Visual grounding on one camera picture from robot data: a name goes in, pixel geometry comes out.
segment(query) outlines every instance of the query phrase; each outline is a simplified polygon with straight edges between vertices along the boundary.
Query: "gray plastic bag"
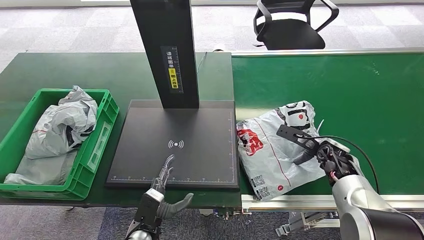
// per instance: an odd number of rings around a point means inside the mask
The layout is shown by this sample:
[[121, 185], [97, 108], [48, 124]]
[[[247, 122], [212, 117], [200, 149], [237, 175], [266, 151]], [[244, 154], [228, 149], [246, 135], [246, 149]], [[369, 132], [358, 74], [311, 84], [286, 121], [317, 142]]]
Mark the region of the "gray plastic bag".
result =
[[49, 106], [35, 125], [25, 153], [29, 159], [60, 156], [89, 137], [96, 127], [97, 103], [79, 86]]
[[71, 172], [77, 151], [60, 156], [29, 159], [23, 156], [15, 173], [9, 173], [5, 184], [63, 185]]

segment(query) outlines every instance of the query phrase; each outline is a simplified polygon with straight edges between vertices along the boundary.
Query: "yellow sticker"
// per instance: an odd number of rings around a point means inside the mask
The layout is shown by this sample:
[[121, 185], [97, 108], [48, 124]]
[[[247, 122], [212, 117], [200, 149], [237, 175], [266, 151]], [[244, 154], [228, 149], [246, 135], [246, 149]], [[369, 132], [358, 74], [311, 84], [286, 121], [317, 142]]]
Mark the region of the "yellow sticker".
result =
[[173, 89], [178, 89], [177, 73], [175, 72], [175, 68], [168, 68], [168, 71], [169, 71], [169, 79], [171, 81], [171, 87]]

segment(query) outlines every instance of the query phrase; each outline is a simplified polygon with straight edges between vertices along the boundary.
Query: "black stand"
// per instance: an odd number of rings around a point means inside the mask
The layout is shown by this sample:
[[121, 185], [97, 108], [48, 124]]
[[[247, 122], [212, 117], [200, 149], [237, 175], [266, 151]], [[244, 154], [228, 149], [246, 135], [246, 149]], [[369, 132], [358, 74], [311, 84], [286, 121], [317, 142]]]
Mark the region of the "black stand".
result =
[[175, 154], [169, 187], [239, 188], [234, 101], [199, 101], [190, 0], [131, 0], [160, 101], [132, 100], [106, 180], [148, 187]]

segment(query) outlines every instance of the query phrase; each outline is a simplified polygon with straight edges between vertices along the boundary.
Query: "qr code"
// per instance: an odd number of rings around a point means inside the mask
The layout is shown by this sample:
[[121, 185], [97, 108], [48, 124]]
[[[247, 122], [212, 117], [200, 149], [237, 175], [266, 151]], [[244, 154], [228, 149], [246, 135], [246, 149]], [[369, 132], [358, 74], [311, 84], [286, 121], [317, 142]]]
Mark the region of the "qr code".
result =
[[268, 187], [267, 186], [264, 186], [262, 188], [259, 188], [258, 190], [256, 190], [256, 192], [258, 193], [258, 195], [259, 195], [259, 197], [261, 199], [262, 198], [265, 198], [265, 197], [268, 197], [270, 195], [270, 192], [268, 191]]
[[262, 174], [259, 176], [255, 176], [254, 178], [251, 179], [251, 181], [255, 188], [265, 184], [265, 180]]

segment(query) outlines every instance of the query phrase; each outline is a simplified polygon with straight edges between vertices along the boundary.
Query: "black office chair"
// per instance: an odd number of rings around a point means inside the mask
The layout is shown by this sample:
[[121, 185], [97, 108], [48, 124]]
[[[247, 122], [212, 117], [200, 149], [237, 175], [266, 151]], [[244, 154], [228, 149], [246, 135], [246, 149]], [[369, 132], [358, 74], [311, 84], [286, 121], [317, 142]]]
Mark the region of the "black office chair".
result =
[[[268, 50], [323, 49], [326, 43], [318, 34], [339, 15], [339, 8], [330, 0], [321, 0], [331, 16], [320, 27], [311, 27], [311, 7], [315, 0], [259, 0], [253, 20], [254, 33]], [[271, 14], [298, 13], [306, 15], [306, 22], [298, 19], [273, 20]], [[265, 22], [257, 24], [264, 16]]]

